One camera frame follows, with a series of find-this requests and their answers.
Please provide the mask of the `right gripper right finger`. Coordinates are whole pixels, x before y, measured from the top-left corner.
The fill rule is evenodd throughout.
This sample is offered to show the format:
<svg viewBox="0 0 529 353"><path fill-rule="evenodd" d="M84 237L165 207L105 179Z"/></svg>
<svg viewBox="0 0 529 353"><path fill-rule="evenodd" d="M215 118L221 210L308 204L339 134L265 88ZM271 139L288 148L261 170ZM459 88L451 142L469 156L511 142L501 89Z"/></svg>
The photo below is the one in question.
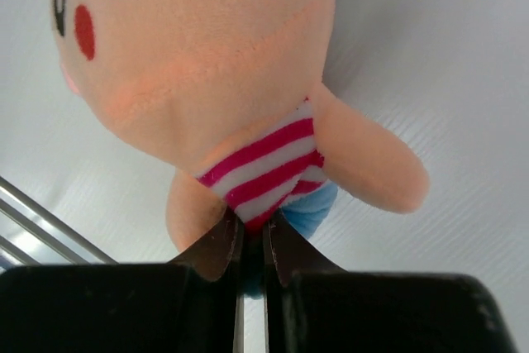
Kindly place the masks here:
<svg viewBox="0 0 529 353"><path fill-rule="evenodd" d="M262 231L270 352L514 352L493 295L467 274L350 272L281 212Z"/></svg>

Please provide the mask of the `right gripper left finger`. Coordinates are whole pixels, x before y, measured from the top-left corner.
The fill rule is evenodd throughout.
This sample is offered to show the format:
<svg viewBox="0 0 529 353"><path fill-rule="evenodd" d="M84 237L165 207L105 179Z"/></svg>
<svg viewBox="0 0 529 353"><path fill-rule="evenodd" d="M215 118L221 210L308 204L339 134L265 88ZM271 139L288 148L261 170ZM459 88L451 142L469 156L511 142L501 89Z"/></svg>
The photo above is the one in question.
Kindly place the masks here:
<svg viewBox="0 0 529 353"><path fill-rule="evenodd" d="M232 213L167 263L1 277L4 352L241 352L244 228Z"/></svg>

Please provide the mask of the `boy doll plush striped shirt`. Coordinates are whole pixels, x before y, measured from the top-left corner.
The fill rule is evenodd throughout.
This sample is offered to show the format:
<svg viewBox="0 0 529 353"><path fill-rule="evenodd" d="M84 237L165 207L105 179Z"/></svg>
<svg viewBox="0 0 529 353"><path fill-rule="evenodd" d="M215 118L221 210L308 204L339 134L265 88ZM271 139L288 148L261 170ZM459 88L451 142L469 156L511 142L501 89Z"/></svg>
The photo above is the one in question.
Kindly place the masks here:
<svg viewBox="0 0 529 353"><path fill-rule="evenodd" d="M116 137L175 168L179 251L233 211L310 236L339 190L416 211L429 177L323 82L336 0L52 0L64 76Z"/></svg>

